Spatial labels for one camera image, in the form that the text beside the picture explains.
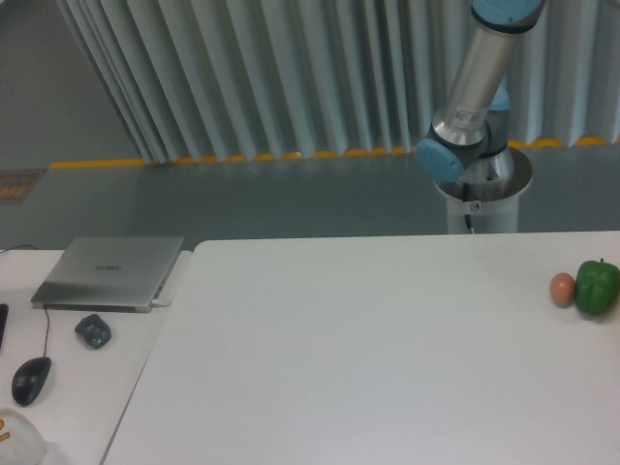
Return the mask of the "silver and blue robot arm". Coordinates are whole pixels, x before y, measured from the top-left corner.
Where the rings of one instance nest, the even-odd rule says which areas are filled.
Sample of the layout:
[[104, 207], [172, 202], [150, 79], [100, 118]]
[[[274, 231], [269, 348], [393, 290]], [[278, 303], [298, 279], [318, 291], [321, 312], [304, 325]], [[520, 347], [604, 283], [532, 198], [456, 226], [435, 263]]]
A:
[[474, 33], [443, 108], [416, 146], [420, 167], [455, 182], [508, 145], [510, 96], [499, 89], [517, 39], [535, 27], [543, 1], [472, 1]]

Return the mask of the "white sleeved forearm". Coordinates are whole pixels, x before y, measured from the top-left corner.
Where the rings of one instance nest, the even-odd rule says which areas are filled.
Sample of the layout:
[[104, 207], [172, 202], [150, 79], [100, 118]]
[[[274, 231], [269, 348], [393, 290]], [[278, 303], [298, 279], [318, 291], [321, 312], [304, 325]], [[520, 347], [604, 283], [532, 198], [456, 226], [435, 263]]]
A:
[[16, 410], [1, 409], [1, 465], [40, 464], [46, 443], [39, 430]]

